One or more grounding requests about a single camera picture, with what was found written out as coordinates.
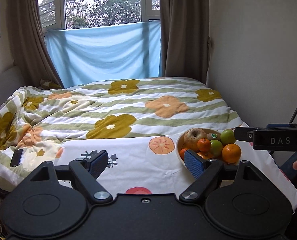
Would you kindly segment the medium orange mandarin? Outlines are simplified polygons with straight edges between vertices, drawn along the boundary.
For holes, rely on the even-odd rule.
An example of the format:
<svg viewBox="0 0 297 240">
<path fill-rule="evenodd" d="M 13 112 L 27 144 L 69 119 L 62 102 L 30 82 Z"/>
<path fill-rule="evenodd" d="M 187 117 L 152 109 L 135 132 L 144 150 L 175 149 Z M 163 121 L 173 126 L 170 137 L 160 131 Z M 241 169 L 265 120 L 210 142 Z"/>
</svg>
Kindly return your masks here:
<svg viewBox="0 0 297 240">
<path fill-rule="evenodd" d="M 203 159 L 215 159 L 214 155 L 210 152 L 198 152 L 197 153 Z"/>
</svg>

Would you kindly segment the green apple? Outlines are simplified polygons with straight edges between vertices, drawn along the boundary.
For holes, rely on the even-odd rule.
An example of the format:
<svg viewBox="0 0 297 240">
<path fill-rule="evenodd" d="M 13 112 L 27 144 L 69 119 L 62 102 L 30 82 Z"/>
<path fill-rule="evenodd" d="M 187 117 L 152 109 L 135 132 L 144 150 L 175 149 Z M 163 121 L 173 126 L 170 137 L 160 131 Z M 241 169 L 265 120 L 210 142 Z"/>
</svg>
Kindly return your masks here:
<svg viewBox="0 0 297 240">
<path fill-rule="evenodd" d="M 224 130 L 220 135 L 220 139 L 223 145 L 234 144 L 236 142 L 232 129 Z"/>
<path fill-rule="evenodd" d="M 210 143 L 210 153 L 216 158 L 219 157 L 222 154 L 223 144 L 219 140 L 211 140 Z"/>
</svg>

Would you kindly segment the large orange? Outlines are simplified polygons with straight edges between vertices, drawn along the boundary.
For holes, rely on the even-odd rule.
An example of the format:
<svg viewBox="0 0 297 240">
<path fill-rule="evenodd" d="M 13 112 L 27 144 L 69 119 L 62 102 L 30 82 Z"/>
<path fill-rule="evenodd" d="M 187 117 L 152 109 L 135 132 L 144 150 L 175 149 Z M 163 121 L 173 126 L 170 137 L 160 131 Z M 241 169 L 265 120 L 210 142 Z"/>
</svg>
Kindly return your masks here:
<svg viewBox="0 0 297 240">
<path fill-rule="evenodd" d="M 222 149 L 222 159 L 228 164 L 237 163 L 242 155 L 241 148 L 237 144 L 228 144 Z"/>
</svg>

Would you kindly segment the brown kiwi with sticker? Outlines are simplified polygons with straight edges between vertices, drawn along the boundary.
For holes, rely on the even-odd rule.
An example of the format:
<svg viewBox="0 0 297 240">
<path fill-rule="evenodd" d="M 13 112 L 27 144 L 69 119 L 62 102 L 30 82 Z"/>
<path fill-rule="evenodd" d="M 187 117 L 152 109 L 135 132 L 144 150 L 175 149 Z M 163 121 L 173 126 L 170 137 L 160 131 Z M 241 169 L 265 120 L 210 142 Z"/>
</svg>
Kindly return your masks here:
<svg viewBox="0 0 297 240">
<path fill-rule="evenodd" d="M 208 133 L 207 134 L 207 139 L 209 141 L 212 141 L 212 140 L 220 141 L 221 140 L 221 134 L 219 134 L 219 133 Z"/>
</svg>

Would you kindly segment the yellow-red wrinkled apple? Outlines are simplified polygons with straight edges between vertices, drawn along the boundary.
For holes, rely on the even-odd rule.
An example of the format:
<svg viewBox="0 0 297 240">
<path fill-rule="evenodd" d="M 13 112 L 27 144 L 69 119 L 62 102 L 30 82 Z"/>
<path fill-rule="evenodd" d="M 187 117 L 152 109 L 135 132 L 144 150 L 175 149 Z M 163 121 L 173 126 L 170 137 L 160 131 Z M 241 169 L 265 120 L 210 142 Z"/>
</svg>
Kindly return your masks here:
<svg viewBox="0 0 297 240">
<path fill-rule="evenodd" d="M 199 149 L 197 147 L 197 142 L 200 139 L 206 139 L 207 134 L 206 132 L 201 128 L 192 128 L 189 129 L 184 134 L 184 144 L 188 149 L 191 149 L 195 152 L 199 152 Z"/>
</svg>

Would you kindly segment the cream cartoon bowl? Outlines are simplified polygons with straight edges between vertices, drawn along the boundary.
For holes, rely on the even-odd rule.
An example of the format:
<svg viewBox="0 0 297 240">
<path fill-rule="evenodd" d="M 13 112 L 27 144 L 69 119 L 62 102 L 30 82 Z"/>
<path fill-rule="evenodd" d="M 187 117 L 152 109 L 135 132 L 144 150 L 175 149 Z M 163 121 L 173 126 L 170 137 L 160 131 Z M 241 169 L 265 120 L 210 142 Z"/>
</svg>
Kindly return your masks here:
<svg viewBox="0 0 297 240">
<path fill-rule="evenodd" d="M 201 129 L 203 129 L 205 132 L 206 132 L 206 134 L 208 134 L 208 133 L 219 133 L 219 134 L 221 134 L 222 132 L 218 132 L 218 131 L 216 131 L 216 130 L 212 130 L 212 129 L 207 129 L 207 128 L 201 128 Z M 178 158 L 179 158 L 179 160 L 180 160 L 180 162 L 183 164 L 183 166 L 185 166 L 185 164 L 184 164 L 184 161 L 182 161 L 182 159 L 180 158 L 180 155 L 179 155 L 179 151 L 182 149 L 182 148 L 185 148 L 186 146 L 185 146 L 185 144 L 184 144 L 184 134 L 186 133 L 186 132 L 184 132 L 182 135 L 180 135 L 180 137 L 177 139 L 177 143 L 176 143 L 176 148 L 177 148 L 177 156 L 178 156 Z M 222 154 L 219 156 L 219 157 L 215 157 L 215 159 L 217 159 L 217 160 L 220 160 L 220 161 L 223 161 L 223 159 L 222 159 Z"/>
</svg>

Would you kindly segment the white persimmon print cloth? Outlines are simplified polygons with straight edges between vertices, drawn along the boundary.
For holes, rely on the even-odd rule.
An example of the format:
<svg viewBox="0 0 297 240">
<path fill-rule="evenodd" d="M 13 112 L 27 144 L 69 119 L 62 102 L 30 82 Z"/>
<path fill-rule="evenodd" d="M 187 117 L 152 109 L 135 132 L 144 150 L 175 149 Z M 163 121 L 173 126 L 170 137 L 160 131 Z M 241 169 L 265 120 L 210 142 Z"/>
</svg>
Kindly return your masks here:
<svg viewBox="0 0 297 240">
<path fill-rule="evenodd" d="M 179 134 L 168 135 L 167 143 L 172 151 L 167 154 L 156 154 L 150 149 L 152 137 L 67 141 L 55 165 L 67 165 L 105 150 L 108 165 L 97 180 L 112 196 L 118 193 L 179 195 L 195 180 L 177 155 L 179 137 Z"/>
</svg>

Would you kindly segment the black phone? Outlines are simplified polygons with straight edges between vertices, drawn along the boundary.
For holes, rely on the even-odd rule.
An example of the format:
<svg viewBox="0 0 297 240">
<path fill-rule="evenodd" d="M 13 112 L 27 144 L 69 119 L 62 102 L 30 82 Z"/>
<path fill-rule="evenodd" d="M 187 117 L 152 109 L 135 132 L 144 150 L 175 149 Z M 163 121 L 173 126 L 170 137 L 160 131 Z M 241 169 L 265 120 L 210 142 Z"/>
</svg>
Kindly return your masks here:
<svg viewBox="0 0 297 240">
<path fill-rule="evenodd" d="M 11 162 L 10 162 L 10 167 L 16 167 L 16 166 L 20 165 L 22 155 L 23 155 L 23 149 L 18 149 L 16 151 L 14 151 Z"/>
</svg>

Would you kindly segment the floral striped duvet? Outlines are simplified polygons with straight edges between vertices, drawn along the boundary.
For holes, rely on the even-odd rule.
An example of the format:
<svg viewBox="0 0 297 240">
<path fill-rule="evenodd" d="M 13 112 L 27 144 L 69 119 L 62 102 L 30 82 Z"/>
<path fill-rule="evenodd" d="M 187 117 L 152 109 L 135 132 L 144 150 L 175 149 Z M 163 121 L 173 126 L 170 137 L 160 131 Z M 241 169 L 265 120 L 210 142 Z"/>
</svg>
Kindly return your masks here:
<svg viewBox="0 0 297 240">
<path fill-rule="evenodd" d="M 20 87 L 0 107 L 0 188 L 12 191 L 34 168 L 54 161 L 67 141 L 166 136 L 242 124 L 221 94 L 186 77 Z M 20 165 L 10 167 L 23 149 Z"/>
</svg>

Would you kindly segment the light blue window cloth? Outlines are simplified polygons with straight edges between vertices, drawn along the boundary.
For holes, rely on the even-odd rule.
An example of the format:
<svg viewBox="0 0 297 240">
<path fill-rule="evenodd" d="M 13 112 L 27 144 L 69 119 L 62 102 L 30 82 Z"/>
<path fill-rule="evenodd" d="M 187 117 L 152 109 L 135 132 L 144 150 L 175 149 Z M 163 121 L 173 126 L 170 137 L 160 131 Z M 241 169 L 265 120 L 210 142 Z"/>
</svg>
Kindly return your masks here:
<svg viewBox="0 0 297 240">
<path fill-rule="evenodd" d="M 65 88 L 161 75 L 161 24 L 48 30 L 46 47 Z"/>
</svg>

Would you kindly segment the brown right curtain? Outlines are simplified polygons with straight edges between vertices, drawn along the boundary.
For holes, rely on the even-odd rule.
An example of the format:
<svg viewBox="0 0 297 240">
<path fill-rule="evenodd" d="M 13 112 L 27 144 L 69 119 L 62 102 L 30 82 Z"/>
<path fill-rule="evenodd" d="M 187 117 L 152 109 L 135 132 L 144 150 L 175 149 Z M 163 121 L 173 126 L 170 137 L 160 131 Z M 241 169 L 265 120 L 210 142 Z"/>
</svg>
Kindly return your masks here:
<svg viewBox="0 0 297 240">
<path fill-rule="evenodd" d="M 206 83 L 209 0 L 161 0 L 160 14 L 163 76 Z"/>
</svg>

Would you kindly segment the brown curtain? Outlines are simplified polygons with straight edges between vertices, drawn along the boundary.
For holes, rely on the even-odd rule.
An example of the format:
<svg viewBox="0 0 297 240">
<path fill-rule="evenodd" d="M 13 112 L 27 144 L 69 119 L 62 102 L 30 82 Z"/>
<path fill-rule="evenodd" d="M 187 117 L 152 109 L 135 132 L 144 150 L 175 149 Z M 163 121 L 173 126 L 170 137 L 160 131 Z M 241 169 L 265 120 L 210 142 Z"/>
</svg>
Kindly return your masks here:
<svg viewBox="0 0 297 240">
<path fill-rule="evenodd" d="M 48 80 L 63 86 L 46 49 L 38 0 L 7 0 L 6 18 L 13 63 L 26 84 L 37 87 Z"/>
<path fill-rule="evenodd" d="M 163 76 L 206 83 L 209 0 L 161 0 L 160 14 Z"/>
</svg>

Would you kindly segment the brown left curtain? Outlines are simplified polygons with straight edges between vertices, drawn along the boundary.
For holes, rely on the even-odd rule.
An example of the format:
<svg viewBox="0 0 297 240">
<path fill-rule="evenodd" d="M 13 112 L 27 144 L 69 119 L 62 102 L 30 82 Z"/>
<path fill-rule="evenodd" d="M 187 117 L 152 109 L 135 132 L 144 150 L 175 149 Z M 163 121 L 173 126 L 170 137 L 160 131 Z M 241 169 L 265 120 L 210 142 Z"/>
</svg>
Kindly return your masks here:
<svg viewBox="0 0 297 240">
<path fill-rule="evenodd" d="M 6 18 L 13 63 L 26 84 L 37 87 L 48 80 L 63 86 L 46 49 L 38 0 L 7 0 Z"/>
</svg>

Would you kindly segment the window frame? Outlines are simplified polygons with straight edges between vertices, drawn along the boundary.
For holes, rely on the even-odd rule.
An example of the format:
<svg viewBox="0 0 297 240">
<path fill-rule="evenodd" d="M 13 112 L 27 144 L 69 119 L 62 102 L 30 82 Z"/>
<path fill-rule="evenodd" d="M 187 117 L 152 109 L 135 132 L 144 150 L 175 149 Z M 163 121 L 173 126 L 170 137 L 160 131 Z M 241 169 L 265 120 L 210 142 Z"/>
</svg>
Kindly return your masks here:
<svg viewBox="0 0 297 240">
<path fill-rule="evenodd" d="M 158 20 L 160 0 L 38 0 L 43 31 Z"/>
</svg>

